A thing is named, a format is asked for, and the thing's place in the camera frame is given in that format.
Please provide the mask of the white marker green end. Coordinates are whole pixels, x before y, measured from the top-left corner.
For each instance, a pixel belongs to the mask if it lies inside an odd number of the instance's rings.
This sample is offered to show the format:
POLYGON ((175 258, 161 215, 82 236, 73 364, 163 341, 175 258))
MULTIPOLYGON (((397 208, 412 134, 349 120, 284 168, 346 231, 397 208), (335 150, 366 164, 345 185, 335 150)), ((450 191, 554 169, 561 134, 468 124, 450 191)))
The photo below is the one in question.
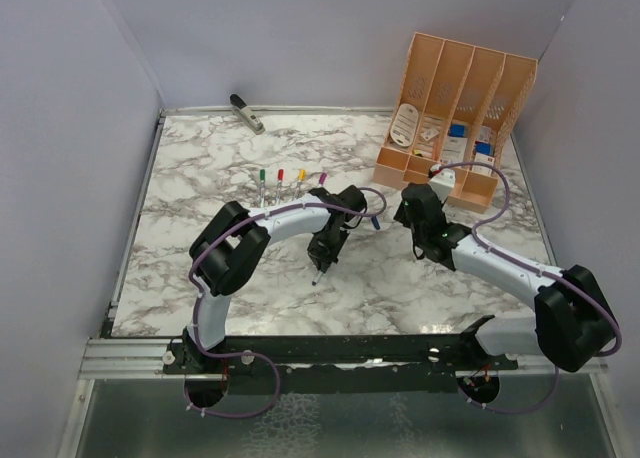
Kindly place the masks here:
POLYGON ((264 208, 265 206, 265 195, 266 195, 266 180, 265 182, 261 182, 260 181, 260 176, 259 176, 259 206, 261 208, 264 208))

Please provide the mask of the white marker red end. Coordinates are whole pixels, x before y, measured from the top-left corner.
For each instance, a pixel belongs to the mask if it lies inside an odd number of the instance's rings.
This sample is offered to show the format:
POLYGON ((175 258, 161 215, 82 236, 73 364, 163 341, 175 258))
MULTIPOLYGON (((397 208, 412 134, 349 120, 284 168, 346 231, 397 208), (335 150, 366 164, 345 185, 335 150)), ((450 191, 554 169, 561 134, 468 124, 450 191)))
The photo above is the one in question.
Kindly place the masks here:
POLYGON ((278 205, 281 202, 282 186, 283 186, 283 181, 279 182, 278 179, 277 179, 277 181, 276 181, 276 190, 275 190, 275 198, 274 198, 275 205, 278 205))

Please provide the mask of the white marker purple end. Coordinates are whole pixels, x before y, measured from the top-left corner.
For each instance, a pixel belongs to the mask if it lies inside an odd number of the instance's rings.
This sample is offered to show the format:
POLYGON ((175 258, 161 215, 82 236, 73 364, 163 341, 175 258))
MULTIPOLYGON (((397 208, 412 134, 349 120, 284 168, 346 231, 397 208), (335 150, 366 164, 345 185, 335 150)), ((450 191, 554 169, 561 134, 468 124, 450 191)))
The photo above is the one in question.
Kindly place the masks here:
POLYGON ((319 180, 318 180, 318 185, 317 185, 318 189, 324 187, 324 183, 325 183, 326 179, 327 179, 327 173, 326 172, 322 172, 320 174, 320 177, 319 177, 319 180))

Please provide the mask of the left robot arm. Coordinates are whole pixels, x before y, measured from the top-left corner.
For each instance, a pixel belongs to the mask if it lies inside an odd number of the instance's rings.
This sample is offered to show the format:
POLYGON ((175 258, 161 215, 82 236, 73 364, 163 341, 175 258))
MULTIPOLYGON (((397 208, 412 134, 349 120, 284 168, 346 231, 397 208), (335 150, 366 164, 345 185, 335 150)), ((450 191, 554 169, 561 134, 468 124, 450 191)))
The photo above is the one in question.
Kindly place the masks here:
POLYGON ((314 188, 290 203, 266 208, 225 204, 189 249, 189 280, 198 289, 187 326, 189 364, 202 373, 218 366, 231 296, 251 279, 268 246, 310 234, 307 254, 321 278, 338 262, 351 220, 367 211, 366 198, 354 185, 337 194, 314 188))

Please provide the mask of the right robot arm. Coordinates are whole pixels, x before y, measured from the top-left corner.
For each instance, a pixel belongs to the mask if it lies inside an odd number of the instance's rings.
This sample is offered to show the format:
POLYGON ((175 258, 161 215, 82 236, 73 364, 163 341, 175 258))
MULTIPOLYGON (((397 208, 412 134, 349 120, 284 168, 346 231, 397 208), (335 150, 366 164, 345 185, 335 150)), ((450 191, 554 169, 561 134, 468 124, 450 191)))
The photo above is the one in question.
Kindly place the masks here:
POLYGON ((590 359, 619 349, 619 325, 588 269, 544 266, 495 246, 474 229, 448 221, 427 184, 411 183, 402 191, 394 218, 410 230, 417 259, 480 278, 534 313, 485 316, 469 326, 459 345, 467 367, 481 369, 498 355, 541 355, 576 372, 590 359))

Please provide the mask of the white marker blue end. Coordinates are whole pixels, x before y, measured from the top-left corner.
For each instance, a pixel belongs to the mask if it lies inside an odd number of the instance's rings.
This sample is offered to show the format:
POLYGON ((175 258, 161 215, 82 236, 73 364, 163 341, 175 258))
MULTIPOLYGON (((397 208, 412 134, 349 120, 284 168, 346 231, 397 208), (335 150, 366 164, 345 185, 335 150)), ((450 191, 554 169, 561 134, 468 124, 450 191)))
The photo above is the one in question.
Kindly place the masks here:
POLYGON ((316 286, 320 279, 323 277, 324 273, 322 271, 319 271, 316 276, 314 277, 314 279, 312 280, 312 286, 316 286))

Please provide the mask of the white marker orange end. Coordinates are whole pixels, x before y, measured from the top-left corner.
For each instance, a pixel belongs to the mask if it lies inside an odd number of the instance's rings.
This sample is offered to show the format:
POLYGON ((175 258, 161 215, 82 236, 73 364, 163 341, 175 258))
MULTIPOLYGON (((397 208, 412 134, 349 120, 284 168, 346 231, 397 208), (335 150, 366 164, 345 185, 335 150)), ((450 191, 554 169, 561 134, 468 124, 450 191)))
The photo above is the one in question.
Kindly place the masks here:
POLYGON ((299 181, 298 178, 297 178, 296 185, 295 185, 295 188, 294 188, 294 195, 293 195, 294 200, 298 199, 300 197, 301 188, 302 188, 302 184, 304 183, 304 181, 299 181))

